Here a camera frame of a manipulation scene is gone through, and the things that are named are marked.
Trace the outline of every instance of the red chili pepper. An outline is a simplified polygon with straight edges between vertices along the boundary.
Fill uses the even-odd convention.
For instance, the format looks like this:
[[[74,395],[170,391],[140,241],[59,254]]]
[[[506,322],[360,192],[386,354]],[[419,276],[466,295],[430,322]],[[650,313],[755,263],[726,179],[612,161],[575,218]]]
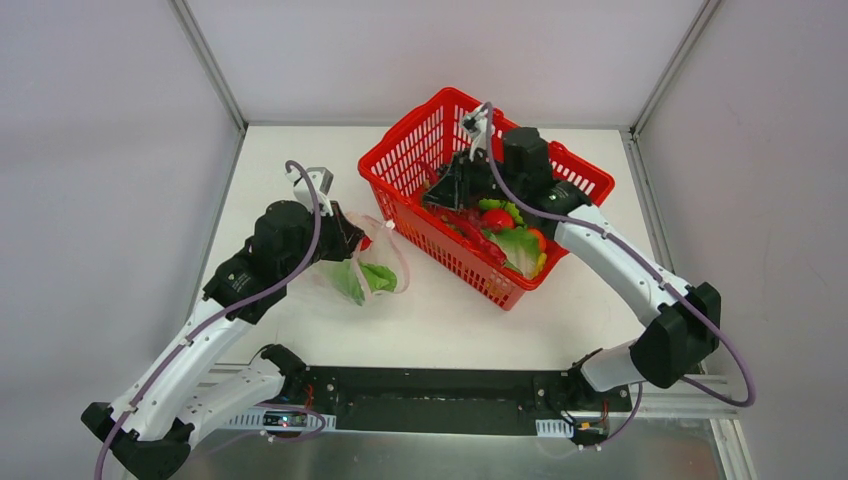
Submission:
[[[453,212],[446,213],[448,222],[456,226],[472,245],[480,249],[481,252],[491,257],[498,265],[506,263],[506,254],[503,253],[501,247],[492,242],[479,228],[475,227],[471,222]]]

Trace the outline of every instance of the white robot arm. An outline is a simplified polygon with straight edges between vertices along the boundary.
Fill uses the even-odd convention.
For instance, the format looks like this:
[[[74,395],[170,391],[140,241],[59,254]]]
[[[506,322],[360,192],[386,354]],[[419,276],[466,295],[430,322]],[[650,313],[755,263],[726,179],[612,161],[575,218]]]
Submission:
[[[305,364],[277,345],[238,375],[192,396],[201,375],[285,296],[291,278],[318,260],[350,258],[365,236],[328,200],[328,170],[293,166],[297,171],[288,177],[303,203],[271,204],[244,247],[217,268],[184,327],[147,372],[111,403],[92,403],[83,413],[83,423],[104,442],[96,476],[108,448],[138,478],[167,478],[192,447],[237,413],[300,388],[292,374]]]

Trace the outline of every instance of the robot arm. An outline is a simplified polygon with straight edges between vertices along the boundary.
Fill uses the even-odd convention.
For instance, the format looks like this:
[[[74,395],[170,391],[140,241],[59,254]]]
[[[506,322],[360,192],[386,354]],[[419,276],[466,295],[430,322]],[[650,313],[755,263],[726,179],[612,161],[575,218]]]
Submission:
[[[461,121],[471,137],[473,158],[481,148],[488,150],[492,161],[491,109],[491,105],[483,104]],[[694,288],[647,260],[578,187],[552,180],[547,143],[536,129],[515,128],[505,132],[502,141],[503,165],[492,163],[485,170],[486,174],[497,173],[499,177],[503,170],[507,179],[489,181],[491,190],[504,190],[507,185],[512,192],[504,192],[508,197],[526,199],[522,203],[532,206],[531,211],[522,212],[527,223],[583,260],[624,299],[646,327],[638,339],[595,351],[577,362],[567,372],[570,403],[590,404],[596,393],[643,381],[668,388],[718,348],[718,338],[669,292],[670,288],[687,292],[689,303],[718,327],[721,297],[711,285],[704,283]],[[563,220],[567,217],[569,221],[534,214],[542,212]]]
[[[712,286],[704,283],[694,288],[656,263],[644,260],[662,275],[662,282],[658,282],[610,240],[610,236],[615,236],[639,253],[610,225],[597,206],[580,205],[568,217],[600,225],[604,232],[560,222],[554,240],[600,275],[646,328],[635,341],[601,350],[578,362],[569,376],[584,379],[595,392],[642,381],[668,388],[718,348],[718,339],[667,290],[667,286],[672,286],[677,291],[688,292],[689,301],[718,326],[721,297]]]
[[[92,403],[83,413],[83,423],[136,477],[167,478],[191,448],[237,413],[300,388],[296,378],[305,364],[284,347],[274,346],[238,375],[202,396],[192,396],[201,375],[286,295],[286,288],[241,308],[235,307],[237,303],[255,299],[303,265],[350,258],[364,238],[338,204],[327,199],[332,174],[323,168],[304,173],[319,190],[315,193],[322,220],[315,248],[312,194],[302,175],[293,171],[289,178],[295,198],[308,206],[297,201],[271,204],[244,247],[216,269],[183,328],[147,372],[110,404]],[[198,331],[199,325],[216,315],[220,318]]]

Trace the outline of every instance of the plastic bag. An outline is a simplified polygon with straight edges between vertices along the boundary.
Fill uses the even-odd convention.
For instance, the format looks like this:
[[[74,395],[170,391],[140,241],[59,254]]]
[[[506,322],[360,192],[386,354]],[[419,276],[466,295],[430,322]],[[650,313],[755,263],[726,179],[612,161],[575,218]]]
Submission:
[[[394,223],[357,213],[345,216],[366,238],[351,259],[314,265],[318,283],[360,306],[381,295],[403,293],[409,286],[409,266],[395,245]]]

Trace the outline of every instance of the wire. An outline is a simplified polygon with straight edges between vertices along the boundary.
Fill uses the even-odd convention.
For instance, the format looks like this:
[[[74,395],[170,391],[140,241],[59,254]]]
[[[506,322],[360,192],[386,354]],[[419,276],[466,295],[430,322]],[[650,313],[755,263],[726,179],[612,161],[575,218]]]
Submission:
[[[486,133],[485,133],[485,135],[486,135],[486,155],[488,156],[488,159],[489,159],[489,167],[492,169],[492,175],[494,175],[495,181],[497,182],[498,186],[503,191],[503,193],[507,196],[507,198],[512,203],[514,203],[517,207],[521,208],[522,210],[525,210],[528,213],[536,215],[538,217],[547,218],[547,219],[550,219],[550,220],[556,220],[556,221],[562,222],[562,223],[570,223],[570,224],[573,224],[573,225],[577,225],[577,226],[580,226],[580,227],[587,228],[587,229],[592,230],[596,233],[600,233],[602,235],[605,235],[606,238],[608,238],[610,241],[612,241],[614,244],[616,244],[619,248],[624,250],[630,257],[633,258],[633,260],[636,261],[636,263],[638,263],[643,269],[645,269],[645,271],[648,272],[648,274],[651,275],[651,277],[653,277],[654,280],[656,280],[663,288],[665,288],[665,290],[668,291],[668,293],[671,294],[671,296],[674,297],[675,300],[680,302],[680,304],[683,305],[686,308],[686,310],[689,311],[689,313],[694,315],[695,318],[697,318],[701,323],[703,323],[704,326],[707,327],[707,329],[713,335],[715,335],[721,343],[724,344],[724,346],[727,348],[727,351],[730,352],[730,356],[733,357],[733,360],[736,361],[736,365],[739,366],[739,370],[742,372],[742,378],[745,380],[745,388],[748,391],[748,396],[747,396],[747,398],[745,398],[745,400],[741,400],[741,401],[740,400],[734,400],[734,399],[732,399],[728,396],[725,396],[725,395],[722,395],[722,394],[716,392],[715,390],[710,389],[709,387],[707,387],[706,385],[703,385],[702,383],[698,382],[697,380],[693,380],[693,379],[688,378],[686,376],[684,376],[681,380],[688,383],[689,385],[692,385],[693,387],[697,388],[698,390],[701,390],[702,392],[710,395],[711,397],[717,398],[724,403],[727,403],[729,405],[733,405],[734,407],[750,407],[751,405],[753,405],[754,402],[757,399],[757,389],[756,389],[756,386],[754,385],[753,375],[751,374],[751,370],[748,367],[748,363],[745,361],[744,358],[742,358],[742,354],[739,353],[739,350],[736,348],[736,346],[730,340],[730,337],[728,337],[724,332],[722,332],[718,327],[716,327],[710,321],[710,319],[708,319],[706,317],[706,315],[701,313],[700,310],[695,308],[694,305],[692,305],[688,300],[686,300],[686,297],[684,297],[680,292],[678,292],[677,289],[675,289],[672,285],[666,283],[663,280],[662,275],[656,269],[654,269],[654,267],[651,266],[651,264],[648,263],[648,261],[645,260],[645,258],[643,258],[642,255],[640,255],[638,252],[636,252],[636,250],[634,250],[633,247],[628,245],[627,242],[625,242],[624,240],[619,238],[617,235],[615,235],[613,233],[606,232],[603,228],[601,228],[598,225],[595,225],[594,223],[587,222],[585,220],[580,220],[580,219],[577,219],[577,218],[567,217],[565,215],[557,215],[557,214],[537,210],[537,209],[527,205],[526,203],[522,202],[521,199],[516,197],[515,194],[512,193],[512,191],[509,190],[509,187],[506,185],[503,178],[501,177],[500,172],[498,171],[498,168],[495,164],[494,156],[492,155],[492,128],[493,128],[493,120],[494,120],[494,107],[492,107],[492,102],[484,103],[483,108],[486,109],[486,116],[487,116],[487,119],[488,119],[488,121],[486,122]]]
[[[315,185],[312,184],[312,180],[309,178],[309,174],[306,173],[306,169],[293,160],[287,161],[286,171],[291,172],[292,168],[298,170],[300,172],[301,178],[306,181],[306,187],[309,189],[309,196],[312,200],[312,212],[314,214],[315,228],[312,231],[312,240],[309,244],[309,248],[307,248],[306,250],[306,255],[303,256],[303,260],[300,261],[297,267],[295,267],[295,269],[292,270],[292,272],[288,274],[286,278],[280,280],[276,284],[268,287],[267,289],[255,295],[252,295],[250,297],[245,298],[244,300],[240,300],[230,305],[229,307],[213,314],[212,316],[204,320],[200,325],[197,326],[197,328],[195,328],[188,335],[186,335],[185,338],[188,344],[190,344],[192,340],[194,340],[198,335],[203,332],[203,330],[206,329],[206,327],[214,323],[216,320],[223,318],[225,315],[228,315],[232,312],[238,311],[253,302],[261,300],[288,285],[288,283],[291,282],[295,277],[300,275],[300,273],[305,270],[306,267],[308,267],[310,262],[312,261],[312,256],[315,254],[315,250],[318,248],[318,240],[321,237],[321,204],[318,200],[318,193],[315,191]],[[138,392],[135,394],[135,396],[132,397],[132,399],[129,401],[130,408],[134,408],[136,405],[138,405],[138,403],[144,398],[144,394],[147,393],[148,390],[150,390],[150,388],[153,386],[159,376],[162,375],[162,372],[164,372],[165,369],[168,368],[168,365],[170,365],[171,362],[174,361],[177,355],[179,355],[179,353],[184,348],[185,345],[182,344],[174,347],[171,353],[169,353],[168,356],[165,357],[165,359],[162,361],[162,363],[160,363],[156,367],[150,377],[148,377],[147,380],[145,380],[144,384],[141,386],[141,388],[138,389]],[[102,480],[103,465],[106,463],[106,455],[109,453],[109,446],[112,445],[112,442],[115,440],[115,436],[118,434],[118,431],[121,430],[121,427],[123,427],[124,423],[126,423],[129,416],[129,410],[123,412],[121,416],[118,417],[118,420],[115,422],[115,425],[112,427],[112,429],[109,430],[109,434],[106,435],[106,439],[103,440],[103,447],[100,449],[100,453],[97,455],[97,463],[94,467],[95,480]]]
[[[633,419],[636,417],[636,412],[639,411],[639,407],[642,405],[642,382],[636,384],[636,389],[636,402],[633,404],[633,409],[630,410],[630,415],[627,416],[627,418],[624,420],[624,423],[622,423],[616,431],[611,433],[606,440],[598,444],[599,447],[608,444],[615,437],[619,436],[621,432],[623,432],[624,429],[627,428],[628,425],[630,425],[630,422],[632,422]]]
[[[291,405],[274,405],[274,404],[270,404],[270,403],[260,403],[257,406],[263,407],[263,408],[272,408],[274,410],[294,410],[294,411],[298,411],[300,413],[305,413],[307,415],[312,415],[313,417],[317,418],[319,422],[321,422],[321,425],[318,427],[318,429],[314,431],[314,433],[316,433],[316,435],[317,435],[317,432],[324,430],[325,426],[327,425],[327,419],[323,415],[321,415],[318,412],[309,410],[308,408],[301,408],[301,407],[296,407],[296,406],[292,407]],[[214,454],[220,452],[221,450],[223,450],[223,449],[225,449],[225,448],[227,448],[227,447],[229,447],[229,446],[231,446],[235,443],[238,443],[241,440],[244,440],[247,437],[257,435],[257,434],[258,434],[258,432],[256,432],[256,431],[250,431],[250,432],[242,433],[241,435],[238,435],[234,438],[231,438],[230,440],[222,443],[221,445],[218,445],[217,447],[213,448],[212,450],[209,450],[208,452],[203,452],[201,455],[193,455],[193,456],[189,457],[189,459],[186,460],[186,463],[195,462],[197,460],[200,460],[201,458],[206,458],[208,456],[214,455]],[[305,437],[305,436],[306,435],[300,435],[300,436],[295,437],[295,438],[301,438],[301,437]],[[275,435],[275,437],[281,442],[291,442],[291,440],[293,440],[293,439],[289,439],[289,438],[277,437],[276,435]]]
[[[258,357],[260,353],[264,352],[265,350],[267,350],[268,348],[273,347],[273,346],[274,346],[273,343],[268,343],[266,345],[263,345],[262,348],[257,350],[256,353],[254,353],[253,356],[250,357],[250,361],[247,362],[247,364],[250,365],[251,363],[253,363],[253,361],[256,360],[256,357]]]
[[[316,428],[315,430],[313,430],[309,433],[301,434],[301,435],[299,435],[297,437],[293,437],[293,438],[277,437],[281,442],[295,443],[295,442],[303,442],[303,441],[306,441],[306,440],[310,440],[310,439],[315,438],[318,435],[320,435],[321,432],[324,431],[324,428],[327,427],[327,419],[324,418],[323,415],[321,415],[320,413],[318,413],[314,410],[310,410],[309,408],[306,408],[306,407],[298,407],[296,405],[274,405],[273,403],[259,403],[259,404],[257,404],[257,406],[258,407],[264,407],[264,408],[270,408],[270,409],[273,409],[273,410],[286,410],[286,411],[292,411],[292,412],[305,413],[306,415],[311,415],[311,416],[317,418],[318,421],[321,422],[321,425],[319,425],[318,428]]]

